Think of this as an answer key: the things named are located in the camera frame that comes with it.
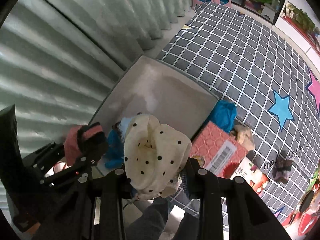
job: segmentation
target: blue cloth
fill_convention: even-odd
[[[124,162],[124,145],[115,130],[111,130],[107,142],[109,148],[103,156],[106,159],[104,166],[107,169],[120,168]]]
[[[230,133],[236,116],[235,104],[220,100],[205,120],[205,124],[211,121],[226,133]]]

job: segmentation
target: gray checkered mat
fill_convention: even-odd
[[[271,179],[271,160],[278,149],[301,146],[294,156],[294,173],[288,184],[271,179],[261,194],[271,211],[284,207],[284,221],[308,186],[320,156],[319,119],[315,99],[305,89],[308,66],[301,56],[268,27],[231,8],[208,3],[196,10],[187,25],[159,53],[157,59],[169,63],[220,98],[236,104],[237,119],[252,129],[256,149],[247,157]],[[294,121],[280,130],[276,116],[268,112],[274,104],[273,89],[281,97],[290,94]],[[179,189],[172,196],[176,205],[196,215],[199,201],[190,201]],[[223,204],[224,229],[228,230]]]

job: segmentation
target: white wall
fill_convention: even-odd
[[[285,0],[284,7],[287,2],[292,3],[298,9],[302,9],[304,12],[306,12],[310,19],[315,23],[316,27],[320,28],[320,21],[306,0]],[[279,16],[275,27],[289,36],[306,54],[306,56],[310,59],[316,69],[320,72],[320,56],[318,55],[316,50],[313,49],[313,47],[309,44],[309,42],[281,16]]]

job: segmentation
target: barcode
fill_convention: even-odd
[[[218,175],[235,151],[236,147],[228,140],[225,141],[206,168],[215,175]]]
[[[216,161],[213,163],[210,171],[211,172],[215,172],[220,165],[222,164],[222,162],[224,161],[224,159],[229,155],[231,149],[229,147],[226,147],[223,152],[221,153],[221,155],[216,159]]]

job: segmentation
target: gray curtain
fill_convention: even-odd
[[[16,105],[22,157],[87,124],[190,1],[19,0],[0,29],[0,109]]]
[[[153,47],[191,0],[46,0],[122,69]]]

